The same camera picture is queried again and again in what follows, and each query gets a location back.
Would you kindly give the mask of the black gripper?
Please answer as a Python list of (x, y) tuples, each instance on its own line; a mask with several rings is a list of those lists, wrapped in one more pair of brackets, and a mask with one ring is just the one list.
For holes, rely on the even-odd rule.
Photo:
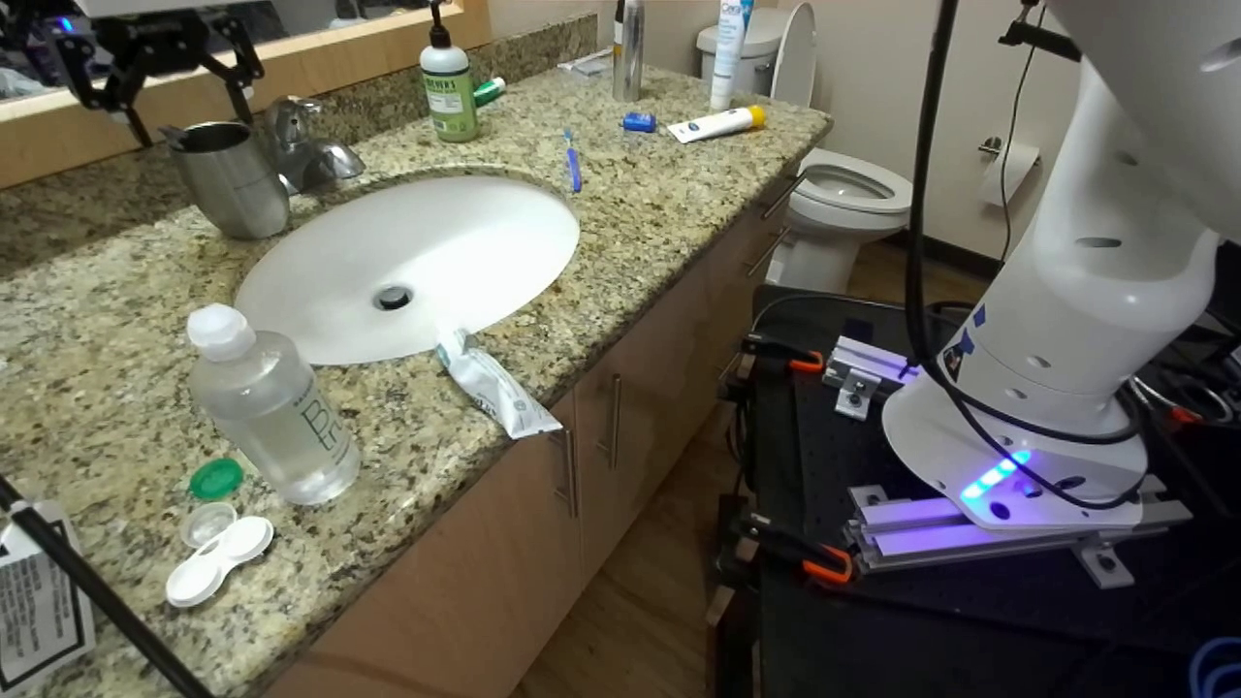
[(61, 83), (106, 94), (106, 111), (115, 111), (140, 146), (151, 146), (137, 107), (147, 76), (211, 69), (235, 120), (253, 123), (247, 90), (265, 62), (235, 4), (61, 4), (49, 13), (49, 52)]

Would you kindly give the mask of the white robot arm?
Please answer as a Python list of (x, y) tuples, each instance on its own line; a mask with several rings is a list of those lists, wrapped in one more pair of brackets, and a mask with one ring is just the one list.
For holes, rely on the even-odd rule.
[(1149, 471), (1122, 385), (1188, 330), (1241, 230), (1241, 0), (1033, 0), (1003, 39), (1081, 67), (1039, 208), (883, 403), (896, 456), (985, 509), (1118, 509)]

